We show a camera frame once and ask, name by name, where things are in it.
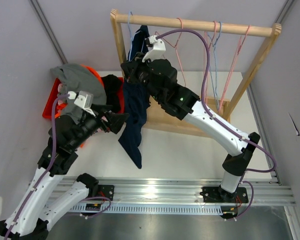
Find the blue wire hanger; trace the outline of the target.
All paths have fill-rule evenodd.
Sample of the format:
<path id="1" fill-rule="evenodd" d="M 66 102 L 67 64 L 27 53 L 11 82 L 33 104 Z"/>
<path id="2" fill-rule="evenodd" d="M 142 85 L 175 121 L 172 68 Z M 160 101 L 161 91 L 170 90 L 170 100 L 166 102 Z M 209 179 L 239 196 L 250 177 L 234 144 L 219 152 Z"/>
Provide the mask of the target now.
<path id="1" fill-rule="evenodd" d="M 127 18 L 127 26 L 128 26 L 129 38 L 130 38 L 130 50 L 128 52 L 128 61 L 131 61 L 139 51 L 138 42 L 135 41 L 135 37 L 138 36 L 139 32 L 137 31 L 133 34 L 131 24 L 130 24 L 130 18 L 132 15 L 133 15 L 132 11 L 129 11 L 128 18 Z"/>
<path id="2" fill-rule="evenodd" d="M 219 24 L 219 32 L 217 35 L 217 23 Z M 222 32 L 222 22 L 214 22 L 214 27 L 215 30 L 213 32 L 213 36 L 210 36 L 207 34 L 208 38 L 210 39 L 210 44 L 209 48 L 212 49 L 213 53 L 213 60 L 214 60 L 214 77 L 212 75 L 212 71 L 209 70 L 210 72 L 210 79 L 211 79 L 211 85 L 212 85 L 212 93 L 213 93 L 213 98 L 215 101 L 215 106 L 217 110 L 221 109 L 221 104 L 220 104 L 220 98 L 218 95 L 218 58 L 217 58 L 217 43 L 220 39 L 221 32 Z"/>

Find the navy blue shorts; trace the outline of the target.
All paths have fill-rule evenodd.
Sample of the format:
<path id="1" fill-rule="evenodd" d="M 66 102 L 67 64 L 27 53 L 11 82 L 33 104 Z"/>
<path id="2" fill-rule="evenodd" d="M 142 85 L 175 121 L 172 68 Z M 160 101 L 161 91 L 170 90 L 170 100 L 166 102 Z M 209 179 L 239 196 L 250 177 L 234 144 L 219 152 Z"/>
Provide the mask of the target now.
<path id="1" fill-rule="evenodd" d="M 131 38 L 128 61 L 138 52 L 147 53 L 145 38 L 149 37 L 149 29 L 141 25 Z M 149 95 L 141 84 L 123 83 L 124 112 L 129 114 L 126 126 L 118 142 L 138 169 L 142 168 L 142 155 L 139 146 L 142 142 L 142 127 L 147 122 L 147 108 L 150 107 Z"/>

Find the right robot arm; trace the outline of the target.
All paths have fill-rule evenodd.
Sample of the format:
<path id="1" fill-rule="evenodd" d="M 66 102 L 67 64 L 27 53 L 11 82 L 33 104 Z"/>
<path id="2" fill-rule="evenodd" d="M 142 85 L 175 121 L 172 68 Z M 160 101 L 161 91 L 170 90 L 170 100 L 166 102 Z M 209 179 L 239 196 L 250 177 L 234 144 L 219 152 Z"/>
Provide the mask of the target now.
<path id="1" fill-rule="evenodd" d="M 227 151 L 222 181 L 211 198 L 217 202 L 234 202 L 260 136 L 256 132 L 239 131 L 203 105 L 196 93 L 178 84 L 177 70 L 167 59 L 143 61 L 144 56 L 139 52 L 133 60 L 120 65 L 125 79 L 130 84 L 144 86 L 168 115 L 199 128 Z"/>

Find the orange shorts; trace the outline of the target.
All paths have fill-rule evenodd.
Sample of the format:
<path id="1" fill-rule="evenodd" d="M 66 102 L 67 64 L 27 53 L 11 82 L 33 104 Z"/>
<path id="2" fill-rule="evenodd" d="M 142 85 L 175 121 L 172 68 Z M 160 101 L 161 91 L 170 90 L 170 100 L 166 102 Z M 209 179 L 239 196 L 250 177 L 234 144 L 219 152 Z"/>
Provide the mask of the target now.
<path id="1" fill-rule="evenodd" d="M 67 92 L 85 91 L 93 95 L 93 103 L 104 105 L 107 100 L 103 81 L 95 69 L 84 64 L 67 63 L 51 69 L 51 73 L 56 80 L 66 85 Z M 66 99 L 67 103 L 62 105 L 56 104 L 55 117 L 69 115 L 77 124 L 82 116 L 81 109 L 74 104 L 71 99 Z"/>

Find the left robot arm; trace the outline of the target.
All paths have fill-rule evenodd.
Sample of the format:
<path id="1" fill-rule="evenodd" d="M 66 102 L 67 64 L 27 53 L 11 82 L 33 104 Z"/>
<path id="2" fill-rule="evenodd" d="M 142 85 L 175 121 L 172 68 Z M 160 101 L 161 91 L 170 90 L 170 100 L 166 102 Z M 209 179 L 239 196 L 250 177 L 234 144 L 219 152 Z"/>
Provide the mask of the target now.
<path id="1" fill-rule="evenodd" d="M 92 113 L 82 111 L 79 122 L 69 114 L 57 116 L 30 186 L 11 216 L 0 221 L 0 236 L 6 240 L 44 240 L 54 224 L 80 201 L 107 200 L 99 194 L 99 181 L 82 173 L 70 190 L 45 207 L 56 186 L 78 158 L 78 148 L 97 130 L 117 134 L 129 116 L 128 113 L 112 112 L 110 105 L 93 105 Z"/>

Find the black shorts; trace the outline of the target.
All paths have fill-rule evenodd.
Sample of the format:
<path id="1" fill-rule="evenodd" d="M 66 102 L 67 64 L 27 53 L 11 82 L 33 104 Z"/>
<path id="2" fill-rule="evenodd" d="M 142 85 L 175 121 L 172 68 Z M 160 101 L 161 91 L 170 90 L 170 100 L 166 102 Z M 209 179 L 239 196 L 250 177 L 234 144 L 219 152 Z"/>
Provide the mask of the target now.
<path id="1" fill-rule="evenodd" d="M 106 104 L 112 106 L 111 110 L 118 113 L 121 110 L 120 99 L 118 97 L 118 91 L 122 86 L 122 82 L 119 78 L 113 74 L 108 74 L 101 77 L 104 90 L 106 93 Z"/>

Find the pink wire hanger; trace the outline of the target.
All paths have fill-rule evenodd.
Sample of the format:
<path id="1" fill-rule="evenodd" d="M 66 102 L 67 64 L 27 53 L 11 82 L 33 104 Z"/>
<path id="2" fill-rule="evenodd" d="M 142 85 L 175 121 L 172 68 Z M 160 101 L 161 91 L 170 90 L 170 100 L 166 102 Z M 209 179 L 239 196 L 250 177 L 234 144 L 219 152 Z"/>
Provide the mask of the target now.
<path id="1" fill-rule="evenodd" d="M 247 38 L 248 33 L 250 31 L 250 28 L 251 28 L 251 25 L 248 25 L 247 30 L 245 32 L 245 35 L 239 37 L 239 40 L 238 40 L 238 43 L 237 43 L 237 47 L 235 49 L 235 53 L 234 53 L 234 56 L 233 56 L 233 59 L 232 59 L 231 65 L 230 65 L 230 70 L 228 72 L 228 75 L 227 75 L 227 78 L 226 78 L 226 81 L 225 81 L 225 84 L 224 84 L 223 92 L 222 92 L 222 95 L 221 95 L 221 98 L 220 98 L 220 101 L 219 101 L 219 103 L 220 103 L 221 106 L 223 105 L 223 102 L 225 100 L 225 95 L 227 93 L 227 90 L 228 90 L 228 87 L 229 87 L 229 84 L 230 84 L 230 81 L 231 81 L 231 78 L 232 78 L 235 66 L 237 64 L 237 61 L 238 61 L 241 49 L 243 47 L 243 44 L 246 41 L 246 38 Z"/>
<path id="2" fill-rule="evenodd" d="M 177 19 L 179 20 L 179 22 L 181 24 L 181 29 L 183 29 L 184 24 L 183 24 L 182 19 L 179 18 L 179 17 L 177 17 Z M 160 35 L 160 33 L 158 31 L 155 31 L 154 34 L 157 35 L 157 36 Z M 184 86 L 186 87 L 187 86 L 187 81 L 186 81 L 186 78 L 185 78 L 182 62 L 181 62 L 179 52 L 178 52 L 178 43 L 180 41 L 181 36 L 182 36 L 182 32 L 179 33 L 178 38 L 177 38 L 175 43 L 170 43 L 165 38 L 162 38 L 162 39 L 175 50 L 175 54 L 176 54 L 177 61 L 178 61 L 179 67 L 180 67 L 180 71 L 181 71 L 181 75 L 182 75 L 182 78 L 183 78 Z"/>
<path id="3" fill-rule="evenodd" d="M 214 21 L 214 22 L 216 22 L 216 35 L 218 35 L 218 33 L 217 33 L 217 24 L 218 24 L 218 22 L 217 21 Z M 212 48 L 209 48 L 209 46 L 210 46 L 210 42 L 208 44 L 208 49 L 209 49 L 209 76 L 210 76 L 210 70 L 212 70 L 211 69 L 211 66 L 212 66 L 211 60 L 213 60 L 213 64 L 214 64 L 214 59 L 213 59 L 213 50 L 212 50 Z"/>

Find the pink patterned shorts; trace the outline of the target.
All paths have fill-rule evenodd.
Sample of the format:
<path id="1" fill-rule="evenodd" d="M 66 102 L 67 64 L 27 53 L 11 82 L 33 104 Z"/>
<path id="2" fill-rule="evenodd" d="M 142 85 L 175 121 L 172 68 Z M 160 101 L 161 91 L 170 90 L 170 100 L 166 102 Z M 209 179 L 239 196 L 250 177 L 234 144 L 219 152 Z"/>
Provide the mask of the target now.
<path id="1" fill-rule="evenodd" d="M 68 91 L 67 91 L 67 86 L 64 85 L 63 83 L 60 83 L 60 84 L 58 85 L 57 91 L 58 91 L 57 97 L 62 96 L 62 95 L 65 95 L 65 94 L 68 93 Z M 67 103 L 67 98 L 65 97 L 65 98 L 59 99 L 58 102 L 57 102 L 57 105 L 60 106 L 60 105 L 62 105 L 62 104 L 66 104 L 66 103 Z"/>

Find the grey shorts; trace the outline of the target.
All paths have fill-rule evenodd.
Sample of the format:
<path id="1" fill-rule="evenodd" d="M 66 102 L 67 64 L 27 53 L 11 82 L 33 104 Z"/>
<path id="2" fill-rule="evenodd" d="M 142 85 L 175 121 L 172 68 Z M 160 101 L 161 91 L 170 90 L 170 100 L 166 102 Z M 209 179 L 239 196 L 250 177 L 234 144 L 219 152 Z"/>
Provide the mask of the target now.
<path id="1" fill-rule="evenodd" d="M 68 116 L 78 124 L 84 118 L 102 118 L 92 106 L 105 106 L 107 94 L 100 75 L 93 68 L 66 63 L 51 68 L 50 72 L 59 81 L 51 105 L 52 120 Z"/>

